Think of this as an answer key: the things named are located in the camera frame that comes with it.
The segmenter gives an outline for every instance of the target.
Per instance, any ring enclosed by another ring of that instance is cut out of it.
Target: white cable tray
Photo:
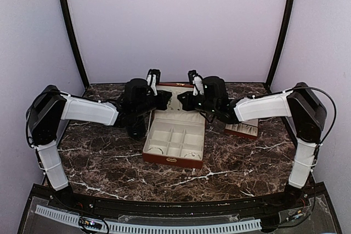
[[[66,225],[80,227],[78,225],[80,216],[77,213],[62,212],[54,208],[48,208],[41,205],[37,205],[35,213]],[[106,225],[101,220],[92,220],[103,225],[99,233],[107,233]],[[244,233],[262,229],[260,225],[261,220],[259,219],[207,226],[146,226],[117,223],[112,221],[106,221],[106,223],[110,228],[111,234],[230,234]],[[89,227],[86,227],[86,229],[97,231]]]

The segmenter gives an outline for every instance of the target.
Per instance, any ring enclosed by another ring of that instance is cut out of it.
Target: brown leather box exterior
[[[202,168],[205,119],[197,111],[183,111],[182,104],[177,99],[178,94],[192,91],[193,86],[160,83],[157,90],[167,90],[173,95],[167,110],[155,110],[151,114],[143,149],[144,161]]]

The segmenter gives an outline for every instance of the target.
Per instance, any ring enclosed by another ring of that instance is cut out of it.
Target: dark marble surface
[[[228,83],[230,97],[264,94],[262,84]],[[98,84],[86,97],[117,98],[120,84]],[[295,148],[280,118],[259,121],[257,140],[224,134],[225,124],[206,127],[203,168],[184,169],[147,163],[145,143],[125,129],[72,121],[60,156],[75,192],[134,201],[216,201],[284,190]]]

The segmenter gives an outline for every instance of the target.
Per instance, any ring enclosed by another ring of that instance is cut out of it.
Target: black cable
[[[273,204],[273,203],[268,203],[268,202],[262,202],[263,205],[269,205],[272,207],[281,207],[284,206],[284,203],[280,203],[280,204]]]
[[[267,96],[277,95],[277,94],[282,94],[282,93],[283,93],[283,91],[275,92],[275,93],[262,94],[262,95],[254,96],[254,98],[255,99],[260,99],[260,98],[264,98],[264,97],[267,97]]]
[[[83,232],[86,233],[86,234],[90,234],[92,233],[91,231],[87,230],[86,227],[84,227],[84,225],[81,226],[83,228]]]
[[[312,215],[312,212],[313,212],[314,207],[315,207],[315,204],[316,204],[316,184],[315,184],[314,181],[313,181],[313,189],[314,189],[314,196],[313,196],[313,205],[312,205],[312,209],[311,209],[311,211],[308,213],[308,215],[306,215],[306,216],[304,217],[304,219],[301,220],[299,223],[296,223],[295,225],[291,225],[291,226],[281,226],[282,224],[289,222],[288,220],[285,219],[284,221],[282,221],[282,222],[279,223],[279,224],[276,224],[276,225],[273,225],[273,226],[264,226],[264,225],[261,225],[261,227],[262,227],[263,229],[274,229],[274,228],[277,228],[277,229],[287,229],[287,228],[290,228],[290,227],[296,227],[296,226],[298,226],[298,225],[304,223],[304,222]]]
[[[324,140],[328,137],[328,135],[330,134],[330,131],[332,130],[334,124],[335,124],[335,121],[336,121],[336,116],[337,116],[337,109],[336,109],[336,104],[333,100],[333,98],[325,91],[321,90],[321,89],[318,89],[318,88],[314,88],[314,87],[294,87],[294,88],[291,88],[291,89],[288,89],[286,90],[285,92],[290,92],[292,90],[316,90],[317,92],[320,92],[320,93],[323,93],[325,96],[328,97],[328,99],[331,101],[331,103],[333,104],[333,108],[334,108],[334,117],[333,117],[333,121],[327,131],[327,133],[324,135],[324,137],[319,141],[318,145],[321,145]]]
[[[207,116],[205,115],[206,113],[204,114],[204,112],[199,112],[199,114],[200,114],[203,118],[205,118],[206,121],[207,121],[208,123],[213,123],[214,119],[216,118],[216,116],[213,115],[213,116],[212,116],[212,119],[210,120],[210,119],[208,119]]]
[[[200,94],[200,90],[198,89],[198,87],[196,86],[196,84],[194,84],[195,89],[197,90],[197,93]]]
[[[106,222],[103,218],[101,218],[101,216],[95,215],[95,214],[93,214],[93,213],[90,213],[90,212],[87,212],[87,211],[84,211],[84,210],[80,210],[80,209],[76,209],[76,208],[71,208],[71,207],[65,205],[65,204],[62,203],[61,200],[55,195],[54,192],[52,193],[52,196],[56,199],[56,201],[58,201],[58,202],[61,204],[61,206],[65,207],[65,208],[68,209],[68,210],[72,210],[72,211],[74,211],[74,212],[78,212],[79,215],[80,215],[80,217],[83,217],[83,216],[82,216],[83,214],[88,214],[88,215],[90,215],[90,216],[97,217],[99,220],[101,220],[101,221],[105,224],[105,226],[106,226],[106,234],[109,234],[109,233],[110,233],[110,228],[109,228],[107,222]]]
[[[296,227],[296,226],[304,223],[312,215],[312,212],[313,212],[315,204],[316,204],[316,184],[314,181],[313,181],[313,188],[314,188],[313,205],[312,205],[312,209],[311,209],[310,213],[308,215],[306,215],[305,218],[303,220],[301,220],[299,223],[292,225],[292,226],[278,226],[279,229],[287,229],[289,227]]]
[[[31,104],[31,106],[29,107],[29,111],[28,111],[28,116],[27,116],[27,120],[26,120],[26,140],[27,140],[27,144],[30,148],[33,148],[33,145],[35,145],[33,143],[33,138],[29,136],[28,134],[28,128],[29,128],[29,117],[31,115],[32,109],[34,108],[34,105],[36,104],[36,102],[43,96],[46,94],[60,94],[60,95],[64,95],[64,96],[71,96],[72,98],[78,98],[78,99],[84,99],[84,100],[88,100],[88,101],[93,101],[93,102],[99,102],[93,99],[89,99],[89,98],[83,98],[81,96],[77,96],[77,95],[70,95],[68,93],[64,93],[61,92],[59,90],[48,90],[46,92],[41,92],[33,101],[33,103]]]

